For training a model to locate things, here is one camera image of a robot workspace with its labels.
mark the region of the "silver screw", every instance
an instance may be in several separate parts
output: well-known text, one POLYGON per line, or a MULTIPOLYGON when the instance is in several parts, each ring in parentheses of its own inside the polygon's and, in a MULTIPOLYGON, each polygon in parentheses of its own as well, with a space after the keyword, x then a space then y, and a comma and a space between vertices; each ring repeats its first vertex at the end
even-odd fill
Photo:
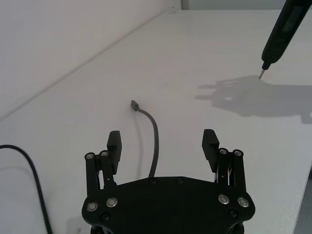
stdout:
POLYGON ((107 205, 107 207, 114 207, 114 206, 117 205, 117 202, 118 202, 118 201, 117 201, 116 198, 111 197, 111 198, 107 199, 106 205, 107 205))
POLYGON ((220 150, 220 153, 222 153, 223 155, 226 155, 227 152, 226 152, 226 150, 221 149, 221 150, 220 150))
POLYGON ((106 151, 102 152, 101 156, 108 156, 108 152, 106 152, 106 151))
POLYGON ((87 205, 87 211, 95 211, 96 209, 98 208, 98 204, 96 202, 90 202, 88 205, 87 205))
POLYGON ((92 159, 93 156, 94 156, 93 154, 88 154, 88 155, 86 156, 86 158, 87 158, 87 159, 92 159))
POLYGON ((237 155, 237 156, 241 156, 242 155, 242 153, 240 151, 237 151, 237 150, 234 152, 234 154, 237 155))
POLYGON ((221 202, 223 205, 226 205, 226 204, 229 204, 230 203, 230 200, 227 196, 221 194, 219 195, 219 202, 221 202))
POLYGON ((237 201, 242 207, 249 207, 249 201, 247 199, 240 197, 237 201))

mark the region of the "white table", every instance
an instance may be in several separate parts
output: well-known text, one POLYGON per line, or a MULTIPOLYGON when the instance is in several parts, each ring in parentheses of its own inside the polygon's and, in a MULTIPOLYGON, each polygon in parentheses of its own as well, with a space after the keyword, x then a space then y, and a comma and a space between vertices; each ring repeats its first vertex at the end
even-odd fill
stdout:
MULTIPOLYGON (((311 166, 312 12, 263 80, 260 59, 279 11, 167 12, 141 27, 0 123, 0 143, 33 159, 56 234, 89 233, 84 155, 120 130, 118 184, 147 177, 159 127, 156 176, 213 181, 203 130, 244 151, 256 205, 247 234, 291 234, 311 166)), ((31 171, 15 152, 0 158, 1 233, 45 233, 31 171)))

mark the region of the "black mounting plate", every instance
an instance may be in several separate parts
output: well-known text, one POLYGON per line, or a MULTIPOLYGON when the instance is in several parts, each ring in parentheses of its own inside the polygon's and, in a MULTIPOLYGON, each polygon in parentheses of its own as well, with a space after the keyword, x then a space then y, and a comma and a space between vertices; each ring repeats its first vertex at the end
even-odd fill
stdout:
POLYGON ((103 227, 113 234, 227 234, 233 227, 249 220, 255 206, 247 192, 187 177, 145 178, 94 191, 88 195, 82 216, 86 222, 103 227), (218 197, 226 195, 226 205, 218 197), (109 198, 117 205, 107 207, 109 198), (242 207, 238 199, 249 201, 242 207), (95 211, 87 205, 96 202, 95 211))

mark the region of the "black cable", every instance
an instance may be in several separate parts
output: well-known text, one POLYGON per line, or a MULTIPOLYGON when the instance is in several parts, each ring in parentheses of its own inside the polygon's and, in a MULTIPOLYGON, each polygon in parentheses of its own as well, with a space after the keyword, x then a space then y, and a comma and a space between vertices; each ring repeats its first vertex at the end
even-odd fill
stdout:
POLYGON ((159 154, 159 137, 158 137, 157 124, 156 124, 156 121, 154 120, 154 118, 149 113, 147 113, 146 111, 139 108, 136 101, 134 101, 134 100, 131 101, 131 107, 135 111, 139 111, 139 112, 143 113, 144 115, 146 115, 147 118, 150 119, 150 121, 152 122, 152 125, 153 125, 153 129, 154 129, 154 156, 153 156, 150 174, 148 175, 148 177, 151 178, 151 177, 155 176, 155 171, 156 171, 157 162, 158 162, 158 154, 159 154))
POLYGON ((35 178, 35 182, 36 182, 36 186, 37 186, 37 191, 38 191, 38 196, 39 196, 39 201, 40 201, 42 214, 43 214, 43 219, 44 219, 45 227, 47 229, 47 233, 48 234, 53 234, 52 228, 51 228, 51 224, 50 224, 50 221, 49 221, 49 216, 48 216, 48 213, 47 213, 47 209, 45 207, 45 203, 44 203, 44 199, 43 199, 43 194, 42 194, 42 190, 41 190, 38 174, 37 174, 36 168, 35 168, 32 160, 30 159, 30 157, 28 156, 28 154, 24 150, 22 150, 21 148, 19 148, 17 146, 14 146, 14 145, 0 145, 0 149, 16 150, 16 151, 20 152, 26 158, 26 160, 29 163, 29 166, 31 167, 31 170, 33 171, 33 174, 34 174, 34 178, 35 178))

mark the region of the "screw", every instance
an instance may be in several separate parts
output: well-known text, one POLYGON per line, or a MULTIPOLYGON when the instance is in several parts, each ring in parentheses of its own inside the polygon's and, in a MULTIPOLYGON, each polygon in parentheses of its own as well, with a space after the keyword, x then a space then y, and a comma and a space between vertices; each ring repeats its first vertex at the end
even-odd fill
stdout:
POLYGON ((226 155, 227 151, 225 149, 221 149, 220 153, 222 153, 223 155, 226 155))
POLYGON ((103 151, 103 152, 101 153, 101 156, 108 156, 108 152, 103 151))
POLYGON ((249 207, 249 201, 247 199, 240 197, 237 201, 242 207, 249 207))
POLYGON ((155 178, 151 178, 150 183, 155 185, 157 183, 157 180, 155 178))
POLYGON ((88 205, 87 205, 87 211, 95 211, 96 209, 98 208, 98 204, 96 202, 90 202, 88 205))
POLYGON ((93 154, 88 154, 87 156, 86 156, 86 159, 92 159, 93 158, 93 154))
POLYGON ((232 217, 232 218, 236 218, 237 217, 237 212, 233 209, 229 209, 229 215, 232 217))
POLYGON ((109 220, 109 213, 107 213, 107 212, 103 213, 102 216, 101 216, 101 219, 102 219, 103 221, 109 220))
POLYGON ((226 205, 226 204, 229 204, 230 203, 230 200, 227 196, 221 194, 219 195, 219 202, 221 202, 223 205, 226 205))
POLYGON ((178 179, 176 179, 178 184, 183 184, 184 180, 183 178, 179 177, 178 179))
POLYGON ((237 155, 237 156, 241 156, 242 155, 242 153, 240 151, 237 151, 237 150, 234 151, 234 154, 237 155))
POLYGON ((116 198, 111 197, 111 198, 107 199, 107 201, 106 201, 106 206, 107 206, 107 207, 114 207, 114 206, 117 205, 117 202, 118 202, 118 201, 117 201, 116 198))

